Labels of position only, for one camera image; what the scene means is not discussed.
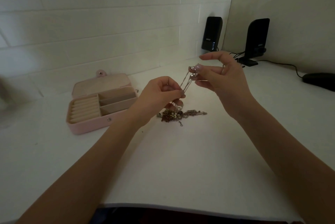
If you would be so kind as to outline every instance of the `black speaker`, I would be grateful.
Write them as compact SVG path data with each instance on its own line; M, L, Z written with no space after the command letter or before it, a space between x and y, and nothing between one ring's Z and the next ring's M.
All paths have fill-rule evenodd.
M256 19L250 23L245 44L244 57L238 58L239 63L246 66L257 65L250 58L260 57L266 52L265 43L268 35L270 19Z
M207 51L216 51L222 30L221 17L208 17L201 48Z

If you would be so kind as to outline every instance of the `hand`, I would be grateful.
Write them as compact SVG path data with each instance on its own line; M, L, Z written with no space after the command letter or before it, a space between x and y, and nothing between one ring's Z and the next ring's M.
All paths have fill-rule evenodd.
M199 75L194 80L196 80L196 85L214 91L226 112L232 118L237 119L246 105L255 101L241 65L226 51L203 54L200 59L218 59L224 64L224 67L197 64L195 69Z
M175 110L176 107L170 102L181 106L183 102L180 98L185 97L184 91L172 78L159 77L149 81L129 112L138 116L140 126L144 126L163 108Z

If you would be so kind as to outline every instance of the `right hand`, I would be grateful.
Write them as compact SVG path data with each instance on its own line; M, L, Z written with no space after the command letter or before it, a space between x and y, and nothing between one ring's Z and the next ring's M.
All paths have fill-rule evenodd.
M194 80L196 85L214 91L226 112L237 120L243 109L255 101L241 65L226 51L206 53L200 59L217 59L224 64L224 67L197 64L195 70L199 75Z

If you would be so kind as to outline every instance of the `forearm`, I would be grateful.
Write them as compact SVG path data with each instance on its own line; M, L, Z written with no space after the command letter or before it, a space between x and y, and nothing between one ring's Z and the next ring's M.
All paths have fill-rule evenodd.
M88 223L138 129L138 122L126 111L17 223Z
M335 172L256 101L237 119L308 223L333 223Z

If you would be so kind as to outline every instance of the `computer mouse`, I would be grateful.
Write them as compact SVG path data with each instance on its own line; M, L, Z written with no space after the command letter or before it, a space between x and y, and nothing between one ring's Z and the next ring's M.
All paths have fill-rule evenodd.
M308 73L303 75L303 82L320 86L335 92L335 74L334 73Z

